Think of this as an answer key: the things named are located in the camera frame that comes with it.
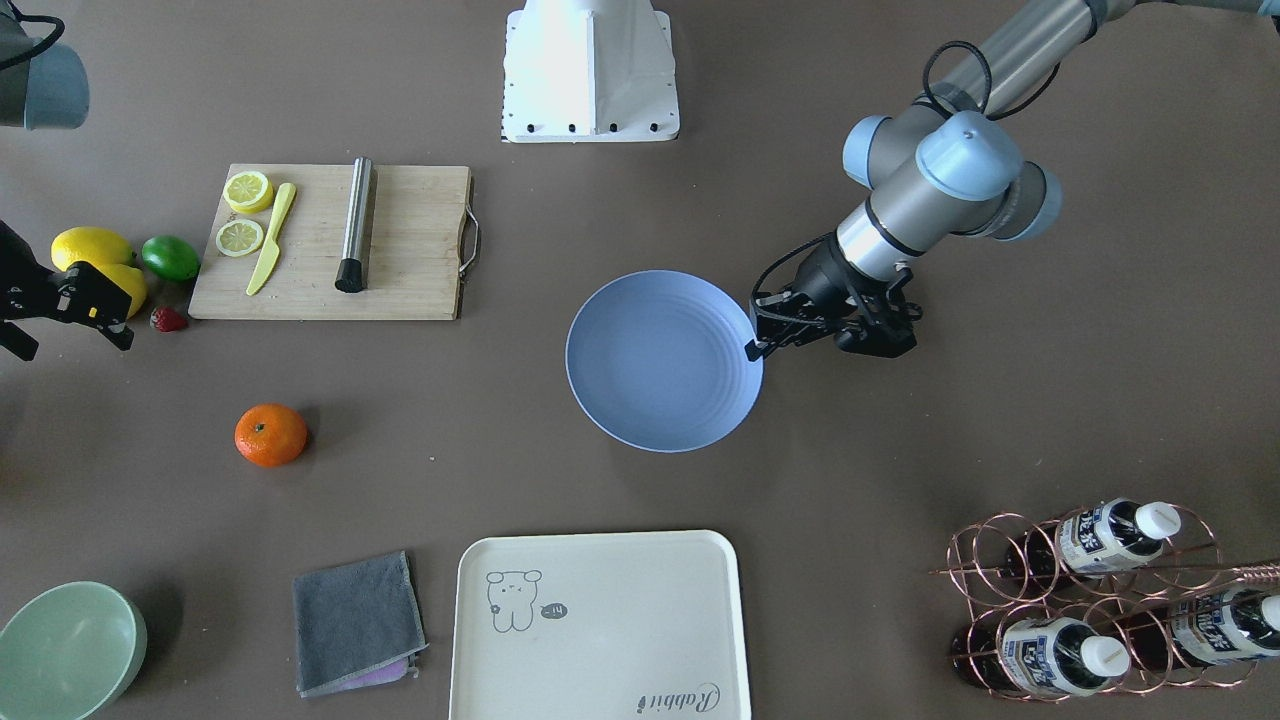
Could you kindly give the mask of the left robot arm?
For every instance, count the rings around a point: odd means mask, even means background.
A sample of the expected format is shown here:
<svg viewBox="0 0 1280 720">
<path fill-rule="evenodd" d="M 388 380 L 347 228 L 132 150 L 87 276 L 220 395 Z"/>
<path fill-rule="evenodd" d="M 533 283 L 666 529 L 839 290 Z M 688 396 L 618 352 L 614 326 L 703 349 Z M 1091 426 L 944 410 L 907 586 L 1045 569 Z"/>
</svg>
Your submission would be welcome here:
<svg viewBox="0 0 1280 720">
<path fill-rule="evenodd" d="M 916 346 L 922 309 L 905 296 L 913 263 L 941 240 L 1029 240 L 1059 218 L 1062 188 L 1000 126 L 1038 99 L 1061 61 L 1130 1 L 1029 1 L 896 117 L 859 120 L 844 142 L 845 173 L 868 197 L 829 233 L 795 250 L 781 290 L 751 288 L 750 361 L 829 337 L 847 354 L 899 357 Z"/>
</svg>

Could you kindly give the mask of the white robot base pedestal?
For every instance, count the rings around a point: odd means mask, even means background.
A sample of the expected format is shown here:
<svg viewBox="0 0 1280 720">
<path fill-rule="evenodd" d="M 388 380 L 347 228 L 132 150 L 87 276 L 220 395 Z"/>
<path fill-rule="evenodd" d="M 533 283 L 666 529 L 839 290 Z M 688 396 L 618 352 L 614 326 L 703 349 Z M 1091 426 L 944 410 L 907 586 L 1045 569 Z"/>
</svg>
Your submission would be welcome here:
<svg viewBox="0 0 1280 720">
<path fill-rule="evenodd" d="M 527 1 L 506 18 L 503 69 L 508 143 L 680 135 L 671 20 L 649 1 Z"/>
</svg>

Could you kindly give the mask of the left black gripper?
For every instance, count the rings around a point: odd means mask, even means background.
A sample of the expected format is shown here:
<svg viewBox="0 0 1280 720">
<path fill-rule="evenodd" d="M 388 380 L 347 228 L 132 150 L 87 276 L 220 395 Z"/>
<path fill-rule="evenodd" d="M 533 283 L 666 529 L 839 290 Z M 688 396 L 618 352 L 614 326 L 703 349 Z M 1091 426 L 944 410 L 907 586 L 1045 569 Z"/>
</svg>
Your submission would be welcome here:
<svg viewBox="0 0 1280 720">
<path fill-rule="evenodd" d="M 804 254 L 795 278 L 776 293 L 762 288 L 790 259 Z M 895 263 L 888 281 L 872 279 L 846 261 L 833 232 L 774 260 L 751 288 L 754 340 L 745 345 L 750 363 L 786 347 L 831 336 L 847 354 L 900 357 L 916 347 L 914 323 L 922 307 L 905 299 L 913 279 L 906 263 Z"/>
</svg>

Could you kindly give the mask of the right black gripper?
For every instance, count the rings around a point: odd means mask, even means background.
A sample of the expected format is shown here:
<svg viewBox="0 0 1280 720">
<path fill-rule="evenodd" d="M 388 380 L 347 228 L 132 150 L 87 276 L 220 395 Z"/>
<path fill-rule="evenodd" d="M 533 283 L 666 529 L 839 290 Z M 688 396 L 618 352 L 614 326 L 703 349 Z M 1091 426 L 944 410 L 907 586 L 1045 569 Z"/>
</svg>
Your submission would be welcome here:
<svg viewBox="0 0 1280 720">
<path fill-rule="evenodd" d="M 38 352 L 38 341 L 18 320 L 47 318 L 88 327 L 120 351 L 132 347 L 134 333 L 125 324 L 131 296 L 87 261 L 64 272 L 37 263 L 29 245 L 1 224 L 1 345 L 23 361 Z"/>
</svg>

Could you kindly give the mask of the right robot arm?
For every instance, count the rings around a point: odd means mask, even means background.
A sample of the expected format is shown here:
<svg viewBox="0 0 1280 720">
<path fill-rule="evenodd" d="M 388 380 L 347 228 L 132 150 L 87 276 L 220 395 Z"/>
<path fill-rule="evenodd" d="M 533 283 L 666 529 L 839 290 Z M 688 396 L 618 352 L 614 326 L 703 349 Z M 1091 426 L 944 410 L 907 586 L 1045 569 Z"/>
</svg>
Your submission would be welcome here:
<svg viewBox="0 0 1280 720">
<path fill-rule="evenodd" d="M 61 19 L 24 14 L 3 3 L 3 126 L 26 129 L 74 129 L 84 123 L 90 88 L 83 61 L 60 38 Z M 120 351 L 134 334 L 125 324 L 128 293 L 87 261 L 55 272 L 44 266 L 29 245 L 1 225 L 3 348 L 32 360 L 38 341 L 18 327 L 29 318 L 47 318 L 88 327 Z"/>
</svg>

